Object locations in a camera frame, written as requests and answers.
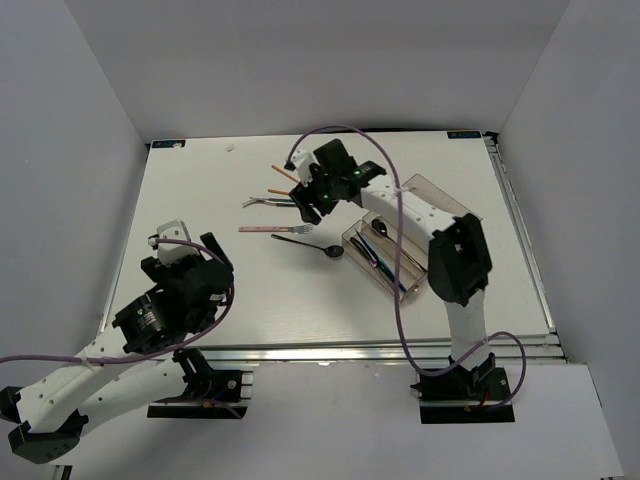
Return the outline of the pink handled fork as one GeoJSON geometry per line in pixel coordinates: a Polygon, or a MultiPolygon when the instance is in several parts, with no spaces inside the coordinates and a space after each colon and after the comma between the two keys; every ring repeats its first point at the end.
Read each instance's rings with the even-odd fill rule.
{"type": "Polygon", "coordinates": [[[241,226],[238,228],[240,233],[290,233],[290,234],[308,234],[314,229],[312,224],[303,224],[296,226],[241,226]]]}

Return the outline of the black knife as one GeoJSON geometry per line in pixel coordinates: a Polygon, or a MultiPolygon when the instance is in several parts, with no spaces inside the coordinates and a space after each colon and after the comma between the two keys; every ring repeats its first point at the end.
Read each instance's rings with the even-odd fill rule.
{"type": "Polygon", "coordinates": [[[351,237],[349,243],[365,258],[373,268],[378,267],[378,257],[372,254],[369,249],[356,237],[351,237]]]}

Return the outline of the green handled silver fork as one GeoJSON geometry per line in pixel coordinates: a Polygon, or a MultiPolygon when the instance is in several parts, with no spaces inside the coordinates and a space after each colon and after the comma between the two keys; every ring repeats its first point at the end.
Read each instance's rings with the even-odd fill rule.
{"type": "Polygon", "coordinates": [[[242,203],[242,207],[246,208],[253,205],[265,205],[265,206],[275,206],[275,207],[284,207],[284,208],[295,208],[295,207],[287,207],[287,206],[276,206],[273,203],[269,202],[270,197],[250,197],[248,200],[242,203]]]}

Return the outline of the blue knife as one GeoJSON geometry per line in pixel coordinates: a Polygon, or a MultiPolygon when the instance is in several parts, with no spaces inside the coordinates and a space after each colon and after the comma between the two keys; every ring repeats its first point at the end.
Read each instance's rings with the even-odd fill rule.
{"type": "Polygon", "coordinates": [[[386,278],[389,280],[391,285],[395,284],[395,275],[390,269],[390,267],[384,262],[382,257],[371,247],[366,238],[361,234],[357,233],[357,237],[359,238],[360,243],[364,246],[365,250],[375,263],[375,267],[380,270],[386,278]]]}

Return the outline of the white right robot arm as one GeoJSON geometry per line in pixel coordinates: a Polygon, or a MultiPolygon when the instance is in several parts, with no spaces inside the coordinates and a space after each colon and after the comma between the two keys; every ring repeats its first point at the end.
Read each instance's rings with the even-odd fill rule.
{"type": "Polygon", "coordinates": [[[427,281],[443,302],[451,335],[453,390],[472,399],[488,385],[495,357],[488,344],[484,298],[492,262],[478,217],[454,215],[404,189],[393,163],[358,164],[339,139],[312,152],[292,147],[286,170],[298,177],[289,195],[307,223],[317,225],[339,202],[390,221],[400,239],[427,253],[427,281]]]}

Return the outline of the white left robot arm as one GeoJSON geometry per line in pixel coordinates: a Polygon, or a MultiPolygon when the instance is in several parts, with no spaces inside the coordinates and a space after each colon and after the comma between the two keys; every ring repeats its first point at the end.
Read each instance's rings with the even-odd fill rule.
{"type": "Polygon", "coordinates": [[[14,423],[14,455],[52,462],[99,425],[164,399],[215,402],[225,376],[192,342],[213,330],[234,300],[233,265],[214,235],[199,242],[176,227],[149,239],[141,268],[152,287],[131,300],[80,353],[26,387],[1,392],[1,417],[14,423]]]}

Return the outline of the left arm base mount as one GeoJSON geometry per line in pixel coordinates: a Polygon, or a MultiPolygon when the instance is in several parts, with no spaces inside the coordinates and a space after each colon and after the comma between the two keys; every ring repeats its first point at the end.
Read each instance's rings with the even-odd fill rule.
{"type": "Polygon", "coordinates": [[[177,397],[166,397],[148,406],[152,419],[241,420],[253,387],[253,372],[231,367],[212,367],[198,349],[174,353],[183,384],[177,397]]]}

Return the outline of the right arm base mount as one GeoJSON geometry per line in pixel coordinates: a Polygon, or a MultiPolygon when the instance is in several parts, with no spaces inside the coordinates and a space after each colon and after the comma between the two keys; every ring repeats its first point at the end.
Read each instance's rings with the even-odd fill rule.
{"type": "Polygon", "coordinates": [[[511,394],[506,371],[497,367],[495,355],[470,371],[457,366],[442,376],[419,374],[410,386],[417,394],[425,425],[514,423],[507,398],[511,394]]]}

